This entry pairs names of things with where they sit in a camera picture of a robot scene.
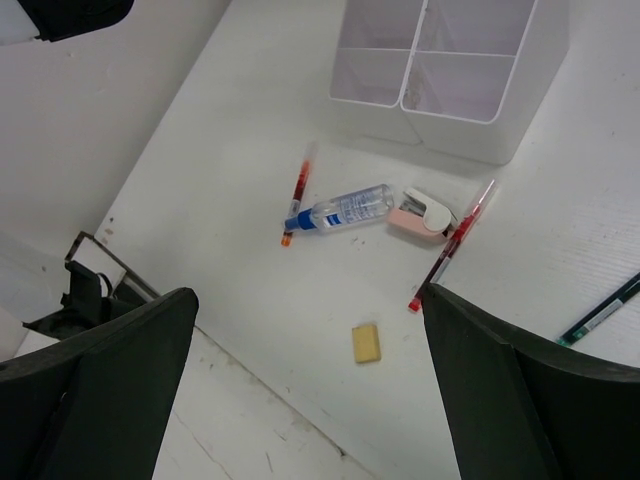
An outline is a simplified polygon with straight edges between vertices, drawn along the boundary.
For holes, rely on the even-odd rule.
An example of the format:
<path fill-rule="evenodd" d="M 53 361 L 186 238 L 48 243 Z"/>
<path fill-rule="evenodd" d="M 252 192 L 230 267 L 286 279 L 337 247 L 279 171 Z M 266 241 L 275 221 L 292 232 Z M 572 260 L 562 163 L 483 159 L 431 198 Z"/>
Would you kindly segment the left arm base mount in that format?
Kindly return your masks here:
<path fill-rule="evenodd" d="M 113 288 L 103 273 L 95 273 L 76 261 L 67 262 L 69 292 L 61 297 L 62 309 L 22 326 L 46 337 L 65 340 L 119 318 L 148 303 L 127 285 Z"/>

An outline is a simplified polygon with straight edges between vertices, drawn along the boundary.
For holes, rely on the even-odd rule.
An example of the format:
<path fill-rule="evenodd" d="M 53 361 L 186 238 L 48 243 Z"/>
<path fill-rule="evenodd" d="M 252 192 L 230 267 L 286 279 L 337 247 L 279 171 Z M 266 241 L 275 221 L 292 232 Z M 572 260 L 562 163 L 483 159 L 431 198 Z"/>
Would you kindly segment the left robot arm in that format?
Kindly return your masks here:
<path fill-rule="evenodd" d="M 1 45 L 57 42 L 111 27 L 133 0 L 1 0 Z"/>

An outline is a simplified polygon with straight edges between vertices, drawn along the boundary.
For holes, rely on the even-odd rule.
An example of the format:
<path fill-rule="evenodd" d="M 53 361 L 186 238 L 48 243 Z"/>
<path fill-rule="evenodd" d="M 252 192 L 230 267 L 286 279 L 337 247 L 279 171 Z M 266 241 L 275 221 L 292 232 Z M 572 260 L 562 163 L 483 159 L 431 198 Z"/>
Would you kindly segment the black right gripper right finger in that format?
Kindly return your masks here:
<path fill-rule="evenodd" d="M 424 327 L 464 479 L 636 479 L 639 371 L 505 322 L 441 285 Z"/>

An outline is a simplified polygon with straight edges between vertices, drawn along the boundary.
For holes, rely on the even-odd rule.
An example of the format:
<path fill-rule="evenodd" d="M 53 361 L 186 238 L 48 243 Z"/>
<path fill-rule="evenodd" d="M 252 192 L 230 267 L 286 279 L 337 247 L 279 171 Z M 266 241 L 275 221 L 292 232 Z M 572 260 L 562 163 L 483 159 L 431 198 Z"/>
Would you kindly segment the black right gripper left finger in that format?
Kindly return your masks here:
<path fill-rule="evenodd" d="M 179 288 L 2 362 L 2 478 L 152 478 L 198 308 Z"/>

